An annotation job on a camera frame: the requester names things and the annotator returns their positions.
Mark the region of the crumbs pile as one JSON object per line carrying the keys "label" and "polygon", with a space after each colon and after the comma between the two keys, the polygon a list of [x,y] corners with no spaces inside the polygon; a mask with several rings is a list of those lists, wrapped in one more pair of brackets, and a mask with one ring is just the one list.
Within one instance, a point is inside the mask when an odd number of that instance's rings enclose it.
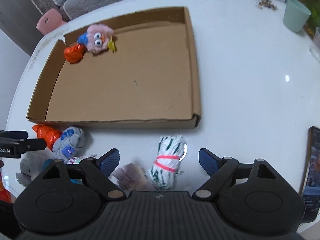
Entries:
{"label": "crumbs pile", "polygon": [[271,0],[256,0],[256,6],[259,9],[267,8],[271,9],[272,11],[278,10],[278,7],[274,5]]}

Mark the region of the blue sock beige tie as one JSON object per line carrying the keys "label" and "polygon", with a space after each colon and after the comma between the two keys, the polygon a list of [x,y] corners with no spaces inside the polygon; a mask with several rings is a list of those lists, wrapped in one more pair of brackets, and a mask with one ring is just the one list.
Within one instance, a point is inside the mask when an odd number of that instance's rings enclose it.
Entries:
{"label": "blue sock beige tie", "polygon": [[116,169],[112,175],[121,189],[126,191],[156,191],[140,166],[133,163]]}

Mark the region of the brown cardboard box tray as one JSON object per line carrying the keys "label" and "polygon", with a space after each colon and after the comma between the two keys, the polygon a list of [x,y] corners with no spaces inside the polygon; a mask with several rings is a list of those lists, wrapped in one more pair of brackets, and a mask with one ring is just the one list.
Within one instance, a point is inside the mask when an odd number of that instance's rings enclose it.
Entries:
{"label": "brown cardboard box tray", "polygon": [[56,42],[31,98],[27,119],[53,126],[188,129],[201,119],[193,26],[186,7],[137,11],[104,20],[116,51],[63,52],[86,31]]}

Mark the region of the pink plastic chair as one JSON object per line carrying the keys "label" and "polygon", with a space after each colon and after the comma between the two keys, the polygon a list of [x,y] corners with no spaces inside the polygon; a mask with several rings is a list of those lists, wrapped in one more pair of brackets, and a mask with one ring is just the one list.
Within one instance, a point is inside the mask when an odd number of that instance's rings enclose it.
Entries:
{"label": "pink plastic chair", "polygon": [[66,22],[56,9],[48,10],[38,21],[36,29],[43,35],[63,26]]}

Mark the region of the white green striped sock roll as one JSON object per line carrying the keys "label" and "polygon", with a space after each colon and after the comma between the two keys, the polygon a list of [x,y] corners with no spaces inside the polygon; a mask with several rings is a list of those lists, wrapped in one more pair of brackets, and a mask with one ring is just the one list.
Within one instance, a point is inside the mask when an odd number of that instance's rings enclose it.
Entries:
{"label": "white green striped sock roll", "polygon": [[156,159],[145,174],[156,190],[168,191],[173,187],[186,153],[187,143],[182,135],[161,137]]}

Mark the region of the grey sock roll blue print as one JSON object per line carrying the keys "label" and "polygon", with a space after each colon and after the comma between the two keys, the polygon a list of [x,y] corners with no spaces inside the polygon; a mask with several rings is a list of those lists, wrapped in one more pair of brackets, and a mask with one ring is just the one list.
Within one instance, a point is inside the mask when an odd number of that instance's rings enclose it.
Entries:
{"label": "grey sock roll blue print", "polygon": [[67,164],[83,148],[85,144],[84,131],[71,126],[63,131],[61,137],[53,144],[55,159],[61,159]]}

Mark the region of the mint green cup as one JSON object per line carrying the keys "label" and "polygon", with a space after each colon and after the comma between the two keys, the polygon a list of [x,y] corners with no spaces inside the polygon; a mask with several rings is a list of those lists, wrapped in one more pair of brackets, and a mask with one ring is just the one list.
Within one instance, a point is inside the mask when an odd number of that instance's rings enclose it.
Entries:
{"label": "mint green cup", "polygon": [[287,29],[294,33],[301,31],[310,16],[311,11],[303,3],[298,0],[286,0],[283,24]]}

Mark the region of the grey-white sock bead tie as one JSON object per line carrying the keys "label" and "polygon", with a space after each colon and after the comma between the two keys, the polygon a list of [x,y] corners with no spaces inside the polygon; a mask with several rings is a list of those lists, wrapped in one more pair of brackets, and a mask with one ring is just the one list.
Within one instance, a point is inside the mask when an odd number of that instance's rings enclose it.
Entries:
{"label": "grey-white sock bead tie", "polygon": [[52,161],[52,158],[35,153],[22,158],[20,172],[16,173],[17,182],[27,187]]}

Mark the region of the orange shiny bundle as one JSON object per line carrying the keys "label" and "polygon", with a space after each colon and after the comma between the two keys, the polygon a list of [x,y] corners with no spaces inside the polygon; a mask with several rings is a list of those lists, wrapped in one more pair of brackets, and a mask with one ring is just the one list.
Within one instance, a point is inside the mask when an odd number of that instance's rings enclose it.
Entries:
{"label": "orange shiny bundle", "polygon": [[65,48],[63,54],[66,61],[68,61],[71,64],[75,64],[83,59],[86,50],[87,48],[85,45],[77,43],[75,45]]}
{"label": "orange shiny bundle", "polygon": [[34,125],[33,131],[37,135],[37,139],[44,139],[47,147],[52,151],[53,145],[62,135],[62,131],[46,125]]}

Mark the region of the smartphone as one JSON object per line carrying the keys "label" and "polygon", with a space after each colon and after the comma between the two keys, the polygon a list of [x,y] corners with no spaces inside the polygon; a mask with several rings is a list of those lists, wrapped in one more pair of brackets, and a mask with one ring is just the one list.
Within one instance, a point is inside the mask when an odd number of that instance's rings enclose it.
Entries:
{"label": "smartphone", "polygon": [[319,128],[312,126],[308,131],[305,177],[302,187],[305,216],[308,220],[319,213]]}

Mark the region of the pink fuzzy googly-eyed sock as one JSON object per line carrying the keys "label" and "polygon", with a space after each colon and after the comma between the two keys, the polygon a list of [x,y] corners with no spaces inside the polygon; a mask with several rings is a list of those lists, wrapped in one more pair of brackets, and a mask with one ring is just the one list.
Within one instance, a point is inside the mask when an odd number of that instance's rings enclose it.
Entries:
{"label": "pink fuzzy googly-eyed sock", "polygon": [[80,35],[77,43],[86,47],[93,54],[100,54],[108,50],[109,43],[113,42],[114,30],[104,24],[92,24],[86,32]]}

